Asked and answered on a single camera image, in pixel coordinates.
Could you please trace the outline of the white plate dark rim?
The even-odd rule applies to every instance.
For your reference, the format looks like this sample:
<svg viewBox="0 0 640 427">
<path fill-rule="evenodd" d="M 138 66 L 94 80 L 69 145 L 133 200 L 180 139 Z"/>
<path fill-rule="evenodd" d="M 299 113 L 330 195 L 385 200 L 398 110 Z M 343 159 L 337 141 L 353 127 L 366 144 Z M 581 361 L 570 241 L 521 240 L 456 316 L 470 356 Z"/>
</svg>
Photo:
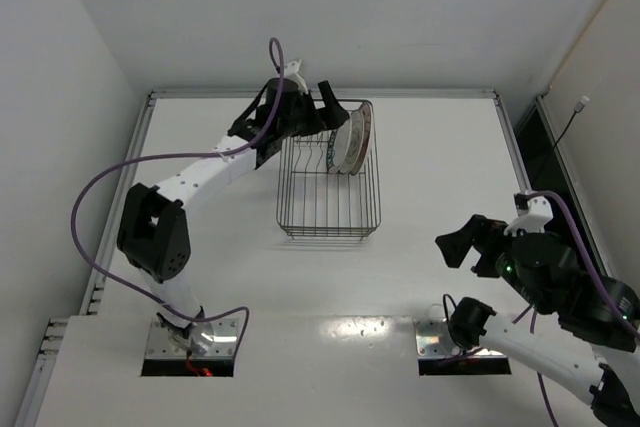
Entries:
<svg viewBox="0 0 640 427">
<path fill-rule="evenodd" d="M 340 174 L 350 172 L 358 156 L 363 138 L 364 118 L 359 110 L 352 111 L 350 119 L 336 132 L 333 145 L 333 170 Z"/>
</svg>

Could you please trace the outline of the orange sunburst plate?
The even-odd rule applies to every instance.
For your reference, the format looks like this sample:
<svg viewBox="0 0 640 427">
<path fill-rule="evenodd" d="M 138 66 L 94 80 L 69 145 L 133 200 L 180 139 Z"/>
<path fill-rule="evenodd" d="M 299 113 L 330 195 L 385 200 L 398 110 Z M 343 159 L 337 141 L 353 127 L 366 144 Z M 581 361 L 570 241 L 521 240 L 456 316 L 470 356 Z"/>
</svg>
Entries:
<svg viewBox="0 0 640 427">
<path fill-rule="evenodd" d="M 365 101 L 358 109 L 362 114 L 364 127 L 363 127 L 363 139 L 362 145 L 356 159 L 354 166 L 351 169 L 351 175 L 357 175 L 363 168 L 367 156 L 369 155 L 371 141 L 372 141 L 372 128 L 373 128 L 373 107 L 369 101 Z"/>
</svg>

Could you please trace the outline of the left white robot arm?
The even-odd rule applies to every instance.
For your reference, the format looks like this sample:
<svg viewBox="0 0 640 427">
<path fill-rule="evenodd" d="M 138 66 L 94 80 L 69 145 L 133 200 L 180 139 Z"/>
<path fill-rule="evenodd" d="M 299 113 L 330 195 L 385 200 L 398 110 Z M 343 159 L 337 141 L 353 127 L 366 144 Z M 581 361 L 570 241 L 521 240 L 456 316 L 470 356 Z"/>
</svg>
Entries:
<svg viewBox="0 0 640 427">
<path fill-rule="evenodd" d="M 241 176 L 278 154 L 286 139 L 342 127 L 349 118 L 328 81 L 318 85 L 323 105 L 291 79 L 270 79 L 234 120 L 210 156 L 156 185 L 127 192 L 116 245 L 161 301 L 157 316 L 174 337 L 188 341 L 203 307 L 183 272 L 191 255 L 189 220 Z"/>
</svg>

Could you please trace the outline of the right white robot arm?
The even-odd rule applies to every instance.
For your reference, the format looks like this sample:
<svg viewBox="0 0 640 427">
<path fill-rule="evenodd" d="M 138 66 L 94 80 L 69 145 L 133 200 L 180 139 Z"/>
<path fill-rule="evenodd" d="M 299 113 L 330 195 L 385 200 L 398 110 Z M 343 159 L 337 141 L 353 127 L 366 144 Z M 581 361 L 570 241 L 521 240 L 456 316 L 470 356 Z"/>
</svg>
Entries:
<svg viewBox="0 0 640 427">
<path fill-rule="evenodd" d="M 564 388 L 602 424 L 638 425 L 639 298 L 630 287 L 602 278 L 613 301 L 607 306 L 574 250 L 556 234 L 511 232 L 507 223 L 483 215 L 473 215 L 435 243 L 450 268 L 460 267 L 476 250 L 475 275 L 504 280 L 537 314 L 557 315 L 559 326 L 592 352 L 571 353 L 472 297 L 461 298 L 447 319 L 459 349 L 499 351 Z"/>
</svg>

